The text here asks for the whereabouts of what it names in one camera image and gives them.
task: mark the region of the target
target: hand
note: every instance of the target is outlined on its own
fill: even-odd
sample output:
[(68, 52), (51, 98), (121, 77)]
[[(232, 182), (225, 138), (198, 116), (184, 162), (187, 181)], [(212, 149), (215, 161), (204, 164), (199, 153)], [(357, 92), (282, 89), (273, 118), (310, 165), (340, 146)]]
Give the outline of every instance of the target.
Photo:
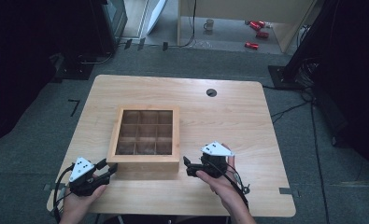
[[(234, 173), (234, 157), (228, 157), (228, 168), (225, 174), (236, 182)], [(222, 205), (233, 217), (235, 223), (256, 223), (242, 198), (225, 176), (213, 178), (204, 171), (197, 171), (196, 175), (210, 186), (211, 191), (219, 195)]]
[(71, 191), (67, 188), (64, 198), (63, 216), (60, 223), (79, 223), (87, 214), (91, 204), (96, 201), (106, 190), (106, 185), (97, 188), (91, 196), (79, 197), (75, 194), (68, 195)]

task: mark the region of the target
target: wooden table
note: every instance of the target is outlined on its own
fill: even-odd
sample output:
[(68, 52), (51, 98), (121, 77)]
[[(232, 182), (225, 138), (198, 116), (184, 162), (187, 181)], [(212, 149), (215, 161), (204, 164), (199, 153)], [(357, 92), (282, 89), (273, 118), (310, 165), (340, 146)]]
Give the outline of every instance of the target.
[[(313, 6), (317, 1), (199, 0), (196, 2), (195, 16), (211, 19), (272, 22), (280, 49), (282, 52), (286, 52), (291, 41), (311, 14)], [(193, 16), (194, 2), (195, 0), (178, 0), (178, 45), (180, 45), (181, 37), (181, 17)]]
[[(206, 94), (217, 91), (215, 97)], [(182, 156), (194, 163), (212, 141), (236, 154), (236, 169), (250, 184), (249, 209), (258, 217), (292, 217), (289, 183), (274, 127), (258, 82), (167, 77), (98, 76), (82, 111), (60, 173), (81, 156), (92, 162), (106, 157), (119, 105), (179, 105), (180, 165), (173, 175), (118, 171), (91, 212), (226, 216), (220, 198), (199, 178), (189, 177)], [(63, 182), (67, 183), (69, 175)], [(47, 207), (52, 208), (52, 194)]]

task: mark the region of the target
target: red object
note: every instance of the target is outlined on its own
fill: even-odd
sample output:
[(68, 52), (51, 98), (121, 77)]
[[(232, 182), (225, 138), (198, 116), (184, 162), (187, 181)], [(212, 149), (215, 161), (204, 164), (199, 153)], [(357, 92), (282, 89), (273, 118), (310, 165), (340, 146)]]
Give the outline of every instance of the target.
[(266, 32), (257, 32), (256, 37), (266, 39), (268, 38), (269, 34)]
[(257, 32), (261, 30), (261, 26), (256, 21), (251, 21), (248, 25)]
[(245, 48), (248, 48), (248, 49), (258, 49), (258, 44), (256, 43), (251, 43), (251, 42), (246, 42), (245, 44)]
[(257, 24), (261, 26), (261, 28), (265, 27), (265, 21), (256, 21)]

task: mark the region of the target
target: gray carpet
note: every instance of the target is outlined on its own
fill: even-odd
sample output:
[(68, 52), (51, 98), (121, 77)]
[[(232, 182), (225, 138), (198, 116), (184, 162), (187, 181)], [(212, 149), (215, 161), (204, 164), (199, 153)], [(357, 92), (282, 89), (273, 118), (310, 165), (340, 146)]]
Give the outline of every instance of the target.
[[(267, 65), (289, 60), (257, 52), (132, 46), (96, 65), (88, 81), (48, 84), (15, 129), (0, 139), (0, 223), (54, 223), (46, 209), (50, 193), (43, 188), (58, 174), (95, 76), (251, 80), (271, 86)], [(264, 91), (271, 114), (303, 102), (295, 91)], [(80, 100), (73, 117), (75, 103), (69, 99)], [(312, 109), (330, 223), (369, 223), (369, 163), (350, 148), (332, 147), (323, 116), (317, 107)], [(326, 223), (310, 110), (310, 105), (294, 109), (274, 125), (297, 213), (290, 218), (256, 217), (259, 223)]]

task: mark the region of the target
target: black stand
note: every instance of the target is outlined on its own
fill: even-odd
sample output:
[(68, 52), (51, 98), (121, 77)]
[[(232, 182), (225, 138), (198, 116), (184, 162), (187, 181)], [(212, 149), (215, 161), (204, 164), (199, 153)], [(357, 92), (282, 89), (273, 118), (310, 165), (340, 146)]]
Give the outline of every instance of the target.
[(305, 87), (296, 82), (296, 76), (303, 63), (318, 63), (320, 55), (329, 46), (336, 0), (325, 1), (320, 14), (299, 48), (286, 66), (268, 66), (275, 88), (280, 90), (301, 90)]
[(55, 79), (88, 80), (92, 70), (92, 63), (71, 63), (70, 60), (64, 58), (59, 70), (56, 72)]
[(279, 90), (302, 90), (304, 87), (295, 81), (295, 78), (285, 78), (285, 66), (268, 65), (269, 75), (274, 82), (274, 86)]

